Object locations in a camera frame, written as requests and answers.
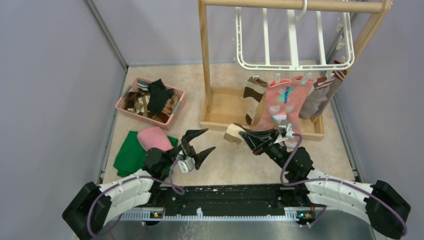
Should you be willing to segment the brown beige striped sock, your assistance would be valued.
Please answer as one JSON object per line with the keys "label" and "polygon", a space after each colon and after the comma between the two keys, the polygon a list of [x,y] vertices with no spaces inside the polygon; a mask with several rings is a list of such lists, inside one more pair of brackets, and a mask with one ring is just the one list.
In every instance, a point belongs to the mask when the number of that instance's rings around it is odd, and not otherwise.
{"label": "brown beige striped sock", "polygon": [[245,120],[248,125],[252,125],[256,116],[256,110],[261,102],[268,83],[260,78],[250,77],[243,90],[243,98],[249,101],[250,107],[246,112]]}
{"label": "brown beige striped sock", "polygon": [[244,141],[243,137],[240,135],[240,132],[247,133],[249,131],[249,129],[243,127],[239,123],[231,123],[226,129],[223,139],[230,143],[236,143],[239,145]]}

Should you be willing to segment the pink sock with green pattern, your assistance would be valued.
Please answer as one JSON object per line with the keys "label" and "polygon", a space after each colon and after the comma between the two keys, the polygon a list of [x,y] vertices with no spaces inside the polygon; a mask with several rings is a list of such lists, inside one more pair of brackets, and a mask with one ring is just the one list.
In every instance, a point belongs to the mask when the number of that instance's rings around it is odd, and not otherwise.
{"label": "pink sock with green pattern", "polygon": [[306,76],[307,78],[305,79],[302,75],[292,78],[288,102],[285,108],[287,115],[286,122],[291,124],[292,131],[295,134],[302,133],[299,113],[315,82],[309,73]]}

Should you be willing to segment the grey sock with red stripes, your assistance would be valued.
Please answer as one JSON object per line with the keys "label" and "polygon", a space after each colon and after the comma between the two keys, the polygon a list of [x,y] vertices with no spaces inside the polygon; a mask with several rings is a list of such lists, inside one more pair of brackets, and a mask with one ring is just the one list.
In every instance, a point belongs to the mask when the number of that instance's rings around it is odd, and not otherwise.
{"label": "grey sock with red stripes", "polygon": [[318,90],[324,90],[325,99],[321,101],[318,105],[317,111],[312,115],[313,122],[322,115],[327,105],[330,103],[340,85],[343,83],[343,80],[346,78],[348,71],[345,70],[335,70],[332,72],[333,76],[330,81],[327,81],[325,84],[318,86]]}

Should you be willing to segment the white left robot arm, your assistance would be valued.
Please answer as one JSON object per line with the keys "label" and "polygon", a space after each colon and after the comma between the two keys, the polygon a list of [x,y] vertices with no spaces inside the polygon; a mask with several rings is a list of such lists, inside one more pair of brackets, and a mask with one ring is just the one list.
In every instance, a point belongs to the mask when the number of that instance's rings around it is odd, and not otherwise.
{"label": "white left robot arm", "polygon": [[126,211],[145,204],[156,206],[161,198],[161,185],[184,195],[183,187],[173,183],[173,169],[176,165],[183,173],[200,169],[215,147],[197,153],[190,142],[205,132],[206,128],[189,129],[180,145],[170,150],[149,149],[143,167],[124,178],[106,184],[86,183],[65,208],[62,219],[80,240],[90,240],[101,236],[101,229]]}

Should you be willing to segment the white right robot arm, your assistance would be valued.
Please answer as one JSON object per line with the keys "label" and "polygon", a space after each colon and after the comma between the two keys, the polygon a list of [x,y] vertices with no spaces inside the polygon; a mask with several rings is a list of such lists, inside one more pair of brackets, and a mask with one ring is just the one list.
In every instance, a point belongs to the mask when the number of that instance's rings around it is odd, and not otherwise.
{"label": "white right robot arm", "polygon": [[300,187],[293,192],[299,206],[309,203],[335,208],[370,224],[378,233],[399,240],[408,233],[411,206],[387,182],[374,184],[341,179],[313,166],[305,147],[297,143],[287,151],[281,143],[303,137],[291,130],[244,131],[238,135],[254,155],[266,154],[281,167],[280,181],[285,187]]}

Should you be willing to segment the pile of socks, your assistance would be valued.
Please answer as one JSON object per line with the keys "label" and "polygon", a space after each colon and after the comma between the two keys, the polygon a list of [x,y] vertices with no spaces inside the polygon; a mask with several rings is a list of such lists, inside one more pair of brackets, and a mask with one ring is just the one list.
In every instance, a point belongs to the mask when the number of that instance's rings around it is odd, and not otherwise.
{"label": "pile of socks", "polygon": [[171,114],[173,113],[179,97],[176,95],[175,90],[173,96],[167,100],[165,107],[156,115],[153,115],[148,110],[148,103],[150,101],[150,93],[148,91],[149,82],[142,80],[137,81],[137,91],[130,91],[124,98],[124,110],[153,119],[160,123],[167,123]]}

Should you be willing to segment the white clip drying hanger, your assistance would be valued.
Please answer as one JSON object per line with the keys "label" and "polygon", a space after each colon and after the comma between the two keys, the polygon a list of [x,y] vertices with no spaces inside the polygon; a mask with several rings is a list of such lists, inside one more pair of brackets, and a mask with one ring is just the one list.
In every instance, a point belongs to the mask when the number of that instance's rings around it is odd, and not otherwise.
{"label": "white clip drying hanger", "polygon": [[354,41],[352,36],[351,16],[349,12],[342,12],[341,17],[337,20],[336,31],[339,33],[336,43],[336,50],[344,49],[345,55],[341,58],[339,63],[328,63],[326,57],[326,50],[324,44],[324,33],[322,25],[322,13],[315,12],[316,28],[317,28],[317,41],[319,64],[305,65],[300,64],[299,60],[299,46],[296,24],[301,21],[306,14],[307,9],[304,7],[300,14],[295,14],[292,9],[287,10],[287,33],[288,33],[288,46],[290,55],[290,64],[272,64],[270,58],[269,47],[269,26],[268,26],[268,11],[266,8],[262,9],[263,18],[263,37],[264,37],[264,63],[253,64],[248,63],[244,59],[243,54],[243,25],[242,25],[242,8],[237,6],[235,8],[235,26],[236,26],[236,62],[240,67],[249,71],[279,71],[279,72],[322,72],[322,71],[341,71],[349,69],[355,61]]}

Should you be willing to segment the pink folded cloth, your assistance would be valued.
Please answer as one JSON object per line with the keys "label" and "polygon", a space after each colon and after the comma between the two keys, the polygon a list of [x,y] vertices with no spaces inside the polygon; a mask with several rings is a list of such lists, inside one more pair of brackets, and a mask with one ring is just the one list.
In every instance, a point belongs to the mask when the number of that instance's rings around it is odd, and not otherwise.
{"label": "pink folded cloth", "polygon": [[158,126],[146,128],[138,132],[136,137],[139,144],[145,151],[148,151],[152,148],[168,151],[173,148],[168,136]]}

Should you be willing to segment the pink plastic basket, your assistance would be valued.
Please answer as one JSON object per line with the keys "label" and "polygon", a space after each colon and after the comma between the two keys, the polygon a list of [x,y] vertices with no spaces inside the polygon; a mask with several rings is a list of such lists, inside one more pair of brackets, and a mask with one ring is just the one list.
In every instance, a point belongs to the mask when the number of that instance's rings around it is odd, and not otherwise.
{"label": "pink plastic basket", "polygon": [[169,130],[183,106],[185,91],[161,79],[136,78],[123,92],[115,108],[124,115]]}

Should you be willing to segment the black sock in basket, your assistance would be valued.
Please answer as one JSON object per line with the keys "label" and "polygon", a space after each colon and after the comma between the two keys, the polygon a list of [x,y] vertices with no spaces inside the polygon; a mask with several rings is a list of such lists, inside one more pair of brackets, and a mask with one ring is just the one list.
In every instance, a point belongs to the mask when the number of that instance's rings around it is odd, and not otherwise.
{"label": "black sock in basket", "polygon": [[150,83],[147,89],[150,93],[147,109],[152,115],[156,115],[162,111],[168,99],[173,96],[174,89],[166,88],[161,78]]}

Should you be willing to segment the green folded cloth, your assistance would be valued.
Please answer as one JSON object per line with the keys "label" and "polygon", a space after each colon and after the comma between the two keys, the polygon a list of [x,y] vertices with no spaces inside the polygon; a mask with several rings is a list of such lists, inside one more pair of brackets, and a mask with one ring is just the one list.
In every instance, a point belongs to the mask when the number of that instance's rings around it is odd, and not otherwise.
{"label": "green folded cloth", "polygon": [[[128,133],[115,158],[113,166],[117,169],[119,177],[124,178],[134,174],[145,165],[147,151],[141,147],[137,139],[138,132],[140,131],[130,131]],[[178,146],[178,138],[168,135],[167,137],[173,148]]]}

